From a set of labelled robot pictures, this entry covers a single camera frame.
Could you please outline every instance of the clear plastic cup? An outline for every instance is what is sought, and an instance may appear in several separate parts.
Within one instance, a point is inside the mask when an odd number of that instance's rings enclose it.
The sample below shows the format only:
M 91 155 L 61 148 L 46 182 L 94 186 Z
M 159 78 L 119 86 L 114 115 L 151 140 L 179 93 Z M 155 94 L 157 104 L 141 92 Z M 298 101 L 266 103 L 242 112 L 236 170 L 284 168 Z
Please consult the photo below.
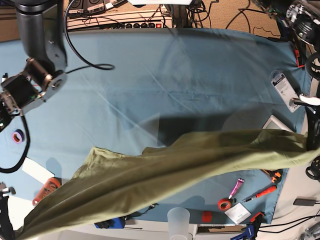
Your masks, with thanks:
M 170 240 L 187 240 L 190 213 L 187 209 L 176 207 L 171 209 L 168 214 L 168 227 Z

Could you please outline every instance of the purple tape roll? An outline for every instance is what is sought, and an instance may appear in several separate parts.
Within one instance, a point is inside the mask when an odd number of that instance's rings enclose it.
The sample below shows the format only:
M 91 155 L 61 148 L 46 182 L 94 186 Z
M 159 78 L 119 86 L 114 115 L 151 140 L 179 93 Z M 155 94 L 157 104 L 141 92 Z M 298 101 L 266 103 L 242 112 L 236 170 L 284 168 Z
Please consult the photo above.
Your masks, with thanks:
M 16 144 L 22 143 L 25 140 L 24 132 L 21 131 L 20 129 L 15 130 L 12 133 L 12 139 Z

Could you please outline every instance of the white card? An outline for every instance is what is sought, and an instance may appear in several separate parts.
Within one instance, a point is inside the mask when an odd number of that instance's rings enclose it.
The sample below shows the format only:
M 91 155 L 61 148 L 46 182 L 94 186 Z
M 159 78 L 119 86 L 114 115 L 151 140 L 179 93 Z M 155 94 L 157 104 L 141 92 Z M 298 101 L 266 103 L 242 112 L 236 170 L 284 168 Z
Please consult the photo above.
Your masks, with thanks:
M 241 203 L 238 203 L 224 213 L 237 225 L 251 216 L 251 213 Z
M 22 171 L 29 174 L 31 177 L 38 180 L 40 183 L 45 184 L 49 178 L 53 178 L 55 175 L 48 171 L 45 167 L 31 160 L 30 158 L 25 158 L 22 165 Z

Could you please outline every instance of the red handle tool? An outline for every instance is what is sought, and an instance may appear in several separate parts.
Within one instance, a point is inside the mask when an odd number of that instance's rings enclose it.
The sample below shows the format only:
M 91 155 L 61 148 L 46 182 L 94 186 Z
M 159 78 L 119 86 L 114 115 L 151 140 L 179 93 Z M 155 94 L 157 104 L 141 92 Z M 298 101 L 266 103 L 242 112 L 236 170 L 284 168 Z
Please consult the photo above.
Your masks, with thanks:
M 264 196 L 264 195 L 267 195 L 267 194 L 269 194 L 269 193 L 272 193 L 272 192 L 274 192 L 276 189 L 277 189 L 277 186 L 276 186 L 276 185 L 271 186 L 271 187 L 268 187 L 266 190 L 264 190 L 264 191 L 262 191 L 262 192 L 259 192 L 259 193 L 257 193 L 256 195 L 254 195 L 253 197 L 250 197 L 250 198 L 244 200 L 243 203 L 249 202 L 249 201 L 251 201 L 252 199 L 257 199 L 257 198 L 260 198 L 260 197 L 262 197 L 262 196 Z
M 262 197 L 263 195 L 266 195 L 266 194 L 269 194 L 269 193 L 272 193 L 274 192 L 275 190 L 277 189 L 277 186 L 271 186 L 269 188 L 267 188 L 266 190 L 262 191 L 262 192 L 259 192 L 258 194 L 255 195 L 256 198 L 260 198 Z

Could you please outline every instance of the red cylinder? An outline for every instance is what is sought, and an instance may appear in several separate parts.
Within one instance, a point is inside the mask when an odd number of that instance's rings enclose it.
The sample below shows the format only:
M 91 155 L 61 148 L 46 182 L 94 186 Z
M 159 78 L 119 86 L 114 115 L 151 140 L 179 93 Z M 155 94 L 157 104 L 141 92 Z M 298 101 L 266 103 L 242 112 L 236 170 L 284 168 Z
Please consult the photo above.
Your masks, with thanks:
M 57 188 L 61 186 L 60 181 L 55 178 L 51 177 L 46 181 L 46 183 L 42 186 L 40 191 L 37 193 L 35 198 L 32 201 L 33 206 L 36 206 L 42 199 L 48 196 L 50 193 L 54 192 Z

